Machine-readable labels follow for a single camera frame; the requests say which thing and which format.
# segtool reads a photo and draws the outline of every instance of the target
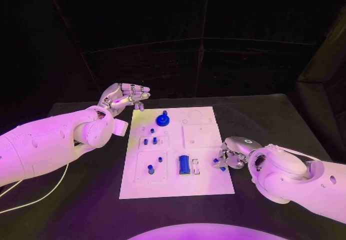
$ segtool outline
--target white pad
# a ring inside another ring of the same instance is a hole
[[[155,118],[164,110],[168,125],[157,126]],[[213,168],[220,145],[220,133],[210,106],[145,109],[142,112],[134,110],[118,198],[233,194],[227,168],[224,171]],[[178,174],[181,155],[188,156],[190,174],[184,175]],[[193,174],[193,159],[197,159],[198,174]],[[148,174],[148,165],[152,165],[152,174]]]

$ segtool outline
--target blue object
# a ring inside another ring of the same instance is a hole
[[[220,169],[222,172],[226,171],[226,168],[224,168],[223,166],[222,166],[219,169]]]
[[[148,170],[148,174],[154,174],[154,168],[152,168],[152,165],[148,165],[148,166],[147,166],[147,170]]]
[[[161,115],[155,118],[155,124],[160,126],[160,127],[164,127],[167,126],[170,123],[170,118],[167,116],[167,111],[164,110]]]
[[[190,174],[188,156],[178,157],[178,174]]]

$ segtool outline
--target black table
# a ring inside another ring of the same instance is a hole
[[[85,109],[93,102],[56,103],[49,115]],[[273,143],[324,161],[330,157],[285,95],[145,100],[145,108],[211,106],[220,137],[243,136]],[[118,118],[131,123],[132,107]],[[258,192],[247,168],[229,169],[234,194],[119,200],[128,130],[69,164],[54,192],[38,203],[0,215],[1,239],[126,239],[175,224],[217,223],[286,239],[344,239],[346,224],[298,204],[276,204]],[[0,209],[38,199],[64,168],[24,180],[0,198]]]

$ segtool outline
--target black backdrop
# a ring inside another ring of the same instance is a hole
[[[286,93],[343,4],[5,0],[1,133],[113,82],[152,99]]]

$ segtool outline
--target robotic hand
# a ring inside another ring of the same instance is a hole
[[[301,162],[292,154],[311,161]],[[294,201],[312,213],[346,224],[346,165],[272,144],[262,147],[245,137],[227,137],[213,167],[240,169],[245,163],[255,187],[271,201]]]
[[[96,106],[17,126],[0,136],[0,186],[43,175],[100,148],[128,123],[113,119],[125,106],[144,110],[149,88],[113,83]]]

